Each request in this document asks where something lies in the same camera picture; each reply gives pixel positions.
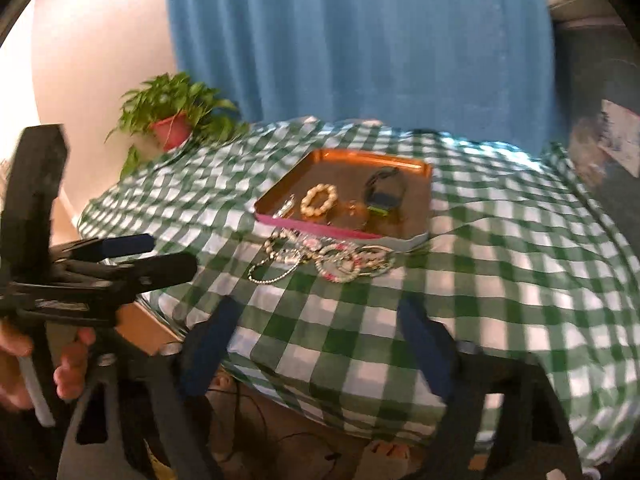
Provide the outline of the person's left hand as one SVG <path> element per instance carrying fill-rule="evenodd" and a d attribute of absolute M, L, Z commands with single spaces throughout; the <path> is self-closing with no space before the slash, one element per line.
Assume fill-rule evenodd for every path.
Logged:
<path fill-rule="evenodd" d="M 78 327 L 75 338 L 61 347 L 53 365 L 47 338 L 35 340 L 8 318 L 1 320 L 1 409 L 9 413 L 34 408 L 28 385 L 40 382 L 42 392 L 52 387 L 62 401 L 76 400 L 85 389 L 90 347 L 96 331 Z"/>

